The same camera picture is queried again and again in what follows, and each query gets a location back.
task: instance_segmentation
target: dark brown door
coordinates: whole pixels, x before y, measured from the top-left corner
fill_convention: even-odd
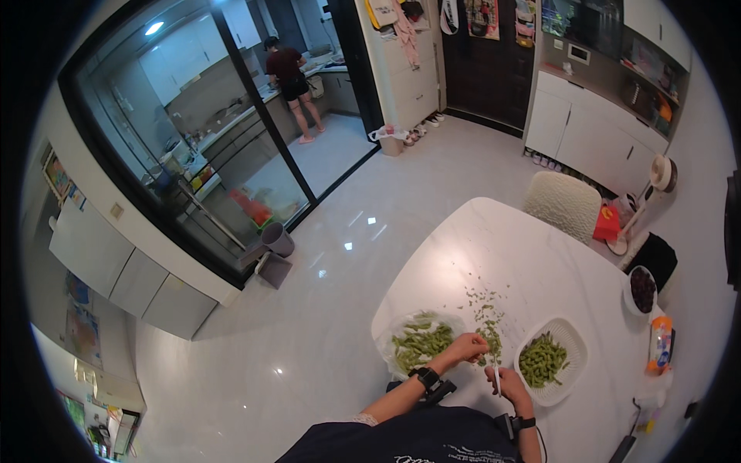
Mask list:
[[[461,36],[468,31],[460,13],[458,33],[442,34],[448,106],[524,129],[534,49],[515,41],[515,1],[499,0],[499,40]]]

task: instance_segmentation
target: white colander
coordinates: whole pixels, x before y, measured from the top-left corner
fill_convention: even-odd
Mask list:
[[[566,349],[566,360],[564,363],[569,362],[569,364],[565,369],[556,373],[556,379],[562,382],[561,386],[556,382],[549,382],[545,387],[531,389],[522,372],[519,370],[519,354],[530,344],[530,341],[548,331],[551,332],[554,343],[557,342],[561,344],[561,347]],[[587,357],[587,345],[582,340],[579,332],[576,331],[576,328],[567,319],[557,316],[530,330],[530,333],[525,337],[525,341],[517,348],[514,356],[514,369],[521,378],[530,397],[538,405],[550,407],[562,401],[574,390],[577,379],[579,379],[587,367]]]

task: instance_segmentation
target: hand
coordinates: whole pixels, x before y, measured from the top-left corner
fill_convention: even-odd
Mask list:
[[[484,369],[486,380],[494,388],[492,394],[496,394],[496,379],[494,378],[494,369],[486,367]],[[530,400],[528,391],[522,383],[519,375],[515,370],[499,367],[499,386],[502,388],[502,395],[514,405],[515,412],[523,418],[532,418],[533,402]]]
[[[437,374],[442,375],[446,371],[458,365],[464,360],[470,363],[479,361],[482,355],[489,351],[489,344],[478,333],[463,333],[453,341],[440,355],[427,363]]]

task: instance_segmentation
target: white fan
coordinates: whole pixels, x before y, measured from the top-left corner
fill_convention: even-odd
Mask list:
[[[674,161],[663,154],[657,154],[651,162],[649,179],[651,180],[651,186],[649,186],[643,193],[644,198],[647,195],[648,198],[643,202],[633,217],[631,217],[631,220],[626,224],[626,226],[617,234],[615,241],[606,240],[607,246],[618,256],[623,256],[628,252],[628,239],[625,235],[628,234],[628,231],[633,227],[633,225],[635,225],[638,218],[643,214],[646,205],[650,201],[660,201],[666,193],[674,191],[674,188],[677,186],[677,165]]]

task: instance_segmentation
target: pink clothing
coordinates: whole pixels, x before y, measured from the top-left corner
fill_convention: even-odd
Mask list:
[[[399,0],[391,0],[393,9],[396,11],[396,15],[399,19],[393,23],[393,29],[396,31],[396,36],[402,44],[404,54],[409,60],[409,64],[416,67],[419,66],[419,53],[416,50],[416,31],[409,23],[409,20],[404,16],[404,10],[402,5],[399,4]]]

